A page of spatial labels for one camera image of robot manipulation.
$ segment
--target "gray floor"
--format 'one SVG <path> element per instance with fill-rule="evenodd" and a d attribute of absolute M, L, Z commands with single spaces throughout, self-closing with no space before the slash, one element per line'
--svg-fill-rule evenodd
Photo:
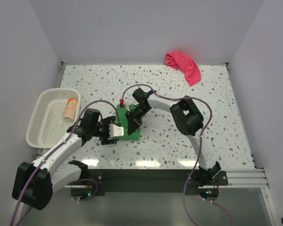
<path fill-rule="evenodd" d="M 223 189 L 217 202 L 226 207 L 235 226 L 270 226 L 260 189 Z M 187 196 L 190 213 L 201 226 L 229 226 L 227 214 Z M 32 210 L 23 226 L 185 226 L 192 225 L 183 209 L 182 194 L 109 193 L 87 202 L 71 201 L 70 190 L 55 194 L 49 205 Z"/>

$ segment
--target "white plastic basket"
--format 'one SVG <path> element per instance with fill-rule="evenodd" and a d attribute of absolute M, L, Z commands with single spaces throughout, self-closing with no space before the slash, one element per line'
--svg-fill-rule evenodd
<path fill-rule="evenodd" d="M 73 120 L 63 119 L 69 98 L 78 100 L 75 120 L 80 110 L 80 94 L 74 89 L 49 89 L 38 98 L 26 133 L 32 147 L 52 148 L 73 125 Z"/>

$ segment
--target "white wall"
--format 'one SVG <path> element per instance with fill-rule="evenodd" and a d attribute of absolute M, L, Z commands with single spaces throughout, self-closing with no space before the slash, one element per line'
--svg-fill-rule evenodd
<path fill-rule="evenodd" d="M 0 0 L 0 226 L 8 225 L 16 169 L 36 149 L 25 133 L 36 100 L 54 87 L 59 60 L 28 0 Z"/>
<path fill-rule="evenodd" d="M 250 146 L 283 217 L 283 0 L 266 0 L 229 65 Z"/>
<path fill-rule="evenodd" d="M 179 49 L 229 62 L 264 0 L 30 0 L 58 57 L 75 64 L 163 63 Z"/>

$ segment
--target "terrazzo table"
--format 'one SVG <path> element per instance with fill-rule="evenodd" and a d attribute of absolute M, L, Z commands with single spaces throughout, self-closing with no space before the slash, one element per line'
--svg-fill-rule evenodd
<path fill-rule="evenodd" d="M 180 70 L 165 65 L 67 65 L 60 87 L 79 91 L 81 109 L 101 98 L 116 106 L 123 91 L 138 83 L 151 85 L 168 97 L 201 98 L 213 109 L 205 138 L 222 169 L 254 169 L 226 66 L 203 65 L 200 71 L 201 81 L 190 87 Z M 126 93 L 125 100 L 129 103 L 135 103 L 133 91 L 134 88 Z M 204 104 L 195 103 L 205 123 L 209 111 Z M 104 103 L 91 107 L 100 110 L 103 117 L 113 114 L 111 106 Z M 120 140 L 117 145 L 100 145 L 94 137 L 64 165 L 73 159 L 88 163 L 91 169 L 191 169 L 196 155 L 188 139 L 177 131 L 171 114 L 151 109 L 143 118 L 139 141 Z"/>

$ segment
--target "crumpled red fabric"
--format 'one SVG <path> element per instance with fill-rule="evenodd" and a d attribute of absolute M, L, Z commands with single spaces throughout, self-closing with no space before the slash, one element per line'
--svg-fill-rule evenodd
<path fill-rule="evenodd" d="M 172 51 L 166 54 L 166 65 L 181 69 L 187 83 L 192 86 L 201 79 L 200 70 L 195 61 L 188 55 L 179 51 Z"/>

